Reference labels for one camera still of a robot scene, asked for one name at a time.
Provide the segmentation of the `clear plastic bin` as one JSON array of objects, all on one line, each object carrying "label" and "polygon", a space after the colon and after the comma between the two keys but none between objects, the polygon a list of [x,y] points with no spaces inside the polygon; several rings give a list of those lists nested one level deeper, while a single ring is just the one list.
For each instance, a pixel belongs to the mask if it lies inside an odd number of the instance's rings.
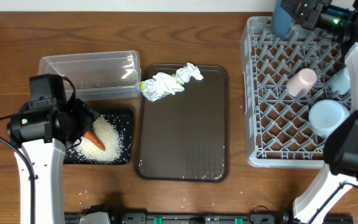
[{"label": "clear plastic bin", "polygon": [[115,100],[140,95],[141,68],[135,50],[46,56],[38,74],[68,77],[83,101]]}]

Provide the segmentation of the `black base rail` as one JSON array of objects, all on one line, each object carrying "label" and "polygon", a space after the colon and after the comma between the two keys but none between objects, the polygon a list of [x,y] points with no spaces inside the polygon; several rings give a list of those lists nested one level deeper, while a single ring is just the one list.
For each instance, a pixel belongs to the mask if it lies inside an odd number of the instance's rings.
[{"label": "black base rail", "polygon": [[[80,223],[85,215],[79,213],[65,214],[65,223]],[[279,218],[273,214],[252,213],[251,215],[147,215],[144,213],[124,213],[120,217],[107,214],[107,220],[82,223],[118,223],[118,224],[235,224],[235,223],[280,223]],[[345,215],[328,215],[324,224],[353,224],[353,218]]]}]

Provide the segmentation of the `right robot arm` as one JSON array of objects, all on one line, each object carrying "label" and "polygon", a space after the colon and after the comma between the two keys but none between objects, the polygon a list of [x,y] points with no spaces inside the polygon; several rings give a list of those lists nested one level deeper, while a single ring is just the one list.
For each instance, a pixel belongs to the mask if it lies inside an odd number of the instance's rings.
[{"label": "right robot arm", "polygon": [[324,166],[307,190],[297,197],[282,223],[322,223],[350,189],[358,189],[358,1],[353,10],[330,1],[285,0],[280,7],[305,29],[321,29],[341,46],[351,80],[351,114],[326,139]]}]

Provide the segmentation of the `pile of white rice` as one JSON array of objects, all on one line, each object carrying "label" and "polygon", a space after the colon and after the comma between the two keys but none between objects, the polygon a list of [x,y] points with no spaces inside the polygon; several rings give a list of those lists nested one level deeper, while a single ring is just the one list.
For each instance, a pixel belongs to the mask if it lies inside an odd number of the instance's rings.
[{"label": "pile of white rice", "polygon": [[116,127],[109,122],[108,115],[100,115],[93,123],[91,130],[99,137],[105,146],[100,150],[86,137],[81,138],[80,144],[74,148],[81,162],[107,164],[115,161],[122,154],[122,136]]}]

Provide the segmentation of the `pink white cup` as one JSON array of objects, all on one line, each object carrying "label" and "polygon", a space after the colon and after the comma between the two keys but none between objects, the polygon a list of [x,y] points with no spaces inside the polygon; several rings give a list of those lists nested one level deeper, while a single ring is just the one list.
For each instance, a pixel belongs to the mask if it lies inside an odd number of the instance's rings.
[{"label": "pink white cup", "polygon": [[304,68],[287,81],[286,88],[291,96],[305,96],[316,81],[316,73],[312,69]]}]

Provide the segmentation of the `light blue cup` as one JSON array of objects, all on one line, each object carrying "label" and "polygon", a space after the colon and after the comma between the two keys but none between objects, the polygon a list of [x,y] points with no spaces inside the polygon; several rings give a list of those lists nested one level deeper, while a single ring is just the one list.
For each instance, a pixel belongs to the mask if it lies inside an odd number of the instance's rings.
[{"label": "light blue cup", "polygon": [[346,94],[351,89],[351,80],[347,67],[338,71],[329,86],[332,91],[338,91],[340,95]]}]

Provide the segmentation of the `black plastic tray bin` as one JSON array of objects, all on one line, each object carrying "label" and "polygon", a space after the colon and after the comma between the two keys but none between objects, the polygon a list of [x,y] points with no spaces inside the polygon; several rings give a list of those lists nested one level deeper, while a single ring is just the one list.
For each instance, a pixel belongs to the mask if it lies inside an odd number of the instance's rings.
[{"label": "black plastic tray bin", "polygon": [[[122,154],[113,162],[100,165],[123,165],[127,164],[131,157],[132,136],[134,132],[134,116],[133,112],[127,108],[110,108],[98,109],[100,115],[108,115],[109,122],[113,124],[122,136],[123,150]],[[95,162],[81,162],[77,153],[74,152],[74,147],[67,150],[64,158],[65,164],[99,164]]]}]

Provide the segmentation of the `light blue bowl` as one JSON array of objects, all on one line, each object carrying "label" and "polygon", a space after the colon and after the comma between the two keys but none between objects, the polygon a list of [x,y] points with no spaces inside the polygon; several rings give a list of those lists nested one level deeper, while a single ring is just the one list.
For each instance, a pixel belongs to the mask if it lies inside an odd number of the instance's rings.
[{"label": "light blue bowl", "polygon": [[327,138],[349,115],[349,110],[337,101],[321,100],[309,110],[308,120],[317,136]]}]

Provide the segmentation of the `dark blue plate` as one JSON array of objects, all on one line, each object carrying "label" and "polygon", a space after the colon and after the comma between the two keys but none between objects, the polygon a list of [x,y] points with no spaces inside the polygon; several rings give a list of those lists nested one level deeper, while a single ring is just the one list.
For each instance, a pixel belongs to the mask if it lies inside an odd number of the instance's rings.
[{"label": "dark blue plate", "polygon": [[282,0],[276,0],[272,15],[271,31],[276,37],[284,39],[290,31],[292,17],[281,7],[282,2]]}]

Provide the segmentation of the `orange carrot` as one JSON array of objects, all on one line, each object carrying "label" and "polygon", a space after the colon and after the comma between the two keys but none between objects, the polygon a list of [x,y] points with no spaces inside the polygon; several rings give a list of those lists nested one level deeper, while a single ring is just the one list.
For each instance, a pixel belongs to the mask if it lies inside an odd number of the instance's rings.
[{"label": "orange carrot", "polygon": [[89,129],[87,132],[85,132],[84,137],[86,137],[88,140],[90,140],[95,146],[97,146],[100,150],[104,151],[105,146],[103,142],[95,135],[95,133]]}]

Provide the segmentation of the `brown serving tray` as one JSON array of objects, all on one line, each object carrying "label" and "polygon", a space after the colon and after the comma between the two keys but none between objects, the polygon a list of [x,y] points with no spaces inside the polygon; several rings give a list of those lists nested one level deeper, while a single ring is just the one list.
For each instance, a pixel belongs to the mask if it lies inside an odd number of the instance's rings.
[{"label": "brown serving tray", "polygon": [[143,98],[135,170],[143,179],[222,182],[229,168],[229,74],[201,65],[203,79],[155,102]]}]

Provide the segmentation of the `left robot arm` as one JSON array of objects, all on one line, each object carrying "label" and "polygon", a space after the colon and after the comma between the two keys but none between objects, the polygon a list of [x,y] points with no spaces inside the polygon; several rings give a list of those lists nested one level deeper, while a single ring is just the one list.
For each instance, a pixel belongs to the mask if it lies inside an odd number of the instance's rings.
[{"label": "left robot arm", "polygon": [[80,99],[29,101],[7,125],[20,181],[21,223],[64,223],[63,161],[99,117]]}]

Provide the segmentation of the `foil wrapper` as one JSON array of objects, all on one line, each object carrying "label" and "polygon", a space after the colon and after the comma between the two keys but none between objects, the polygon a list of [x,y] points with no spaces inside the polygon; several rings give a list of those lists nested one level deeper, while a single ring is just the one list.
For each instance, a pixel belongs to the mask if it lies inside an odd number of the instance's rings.
[{"label": "foil wrapper", "polygon": [[152,78],[140,82],[140,90],[143,96],[150,102],[155,102],[168,95],[184,91],[184,86],[176,78],[175,74],[158,72]]}]

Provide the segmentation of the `white paper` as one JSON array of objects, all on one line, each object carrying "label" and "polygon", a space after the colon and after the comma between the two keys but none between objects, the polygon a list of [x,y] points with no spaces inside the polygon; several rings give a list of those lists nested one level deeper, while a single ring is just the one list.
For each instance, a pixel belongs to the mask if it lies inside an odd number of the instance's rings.
[{"label": "white paper", "polygon": [[181,85],[188,83],[191,77],[195,80],[202,80],[204,78],[199,68],[189,62],[175,73],[175,80]]}]

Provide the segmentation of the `grey dishwasher rack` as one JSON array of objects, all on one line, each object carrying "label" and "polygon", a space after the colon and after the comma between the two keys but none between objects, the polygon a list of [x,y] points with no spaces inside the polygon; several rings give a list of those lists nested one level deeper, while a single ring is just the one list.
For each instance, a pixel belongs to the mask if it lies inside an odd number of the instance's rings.
[{"label": "grey dishwasher rack", "polygon": [[[325,138],[311,130],[308,113],[321,100],[337,101],[351,113],[351,89],[340,95],[329,87],[346,67],[344,57],[336,42],[299,25],[278,38],[271,21],[249,18],[241,37],[247,160],[254,167],[319,169]],[[305,96],[291,96],[287,81],[304,68],[317,81]]]}]

